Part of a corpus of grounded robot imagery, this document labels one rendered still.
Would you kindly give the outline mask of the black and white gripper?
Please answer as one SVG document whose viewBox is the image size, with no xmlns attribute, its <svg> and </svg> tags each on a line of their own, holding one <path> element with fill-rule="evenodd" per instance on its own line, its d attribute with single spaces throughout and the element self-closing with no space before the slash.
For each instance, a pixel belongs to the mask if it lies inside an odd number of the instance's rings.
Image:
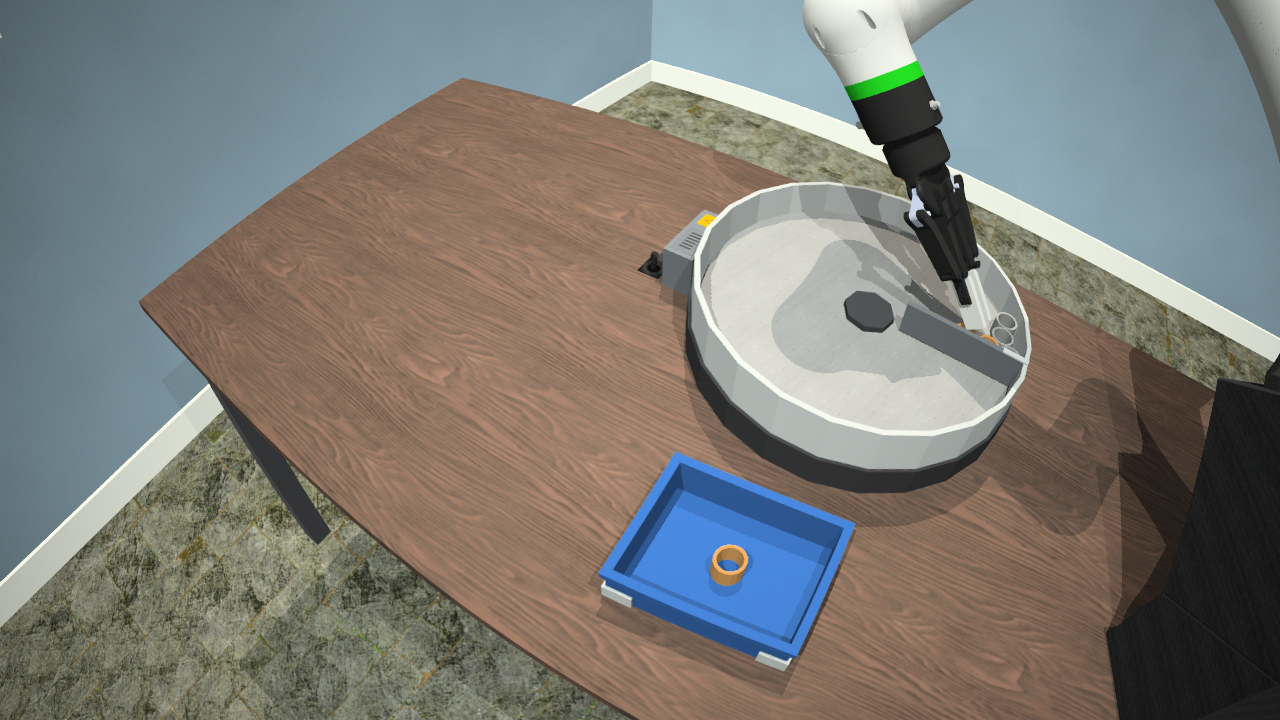
<svg viewBox="0 0 1280 720">
<path fill-rule="evenodd" d="M 940 281 L 951 281 L 966 331 L 984 329 L 991 315 L 977 273 L 980 261 L 974 260 L 979 255 L 977 238 L 963 176 L 951 176 L 945 165 L 950 151 L 941 129 L 934 127 L 922 138 L 883 146 L 882 151 L 892 174 L 905 181 L 913 201 L 904 220 L 916 233 Z"/>
</svg>

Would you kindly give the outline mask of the blue plastic crate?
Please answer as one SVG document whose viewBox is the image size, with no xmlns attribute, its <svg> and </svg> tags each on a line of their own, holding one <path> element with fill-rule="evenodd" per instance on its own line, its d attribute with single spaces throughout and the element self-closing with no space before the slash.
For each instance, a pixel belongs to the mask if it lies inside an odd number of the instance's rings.
<svg viewBox="0 0 1280 720">
<path fill-rule="evenodd" d="M 598 573 L 602 594 L 785 671 L 854 527 L 675 452 Z M 733 585 L 710 578 L 724 544 L 748 553 Z"/>
</svg>

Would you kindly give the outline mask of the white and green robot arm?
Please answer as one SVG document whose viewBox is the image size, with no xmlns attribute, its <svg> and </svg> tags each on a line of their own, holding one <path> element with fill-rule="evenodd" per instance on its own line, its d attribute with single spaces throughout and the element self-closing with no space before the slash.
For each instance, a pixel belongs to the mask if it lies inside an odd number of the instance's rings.
<svg viewBox="0 0 1280 720">
<path fill-rule="evenodd" d="M 841 79 L 870 143 L 908 143 L 942 122 L 911 45 L 972 1 L 804 0 L 806 33 Z M 1251 72 L 1280 163 L 1280 0 L 1213 3 Z"/>
</svg>

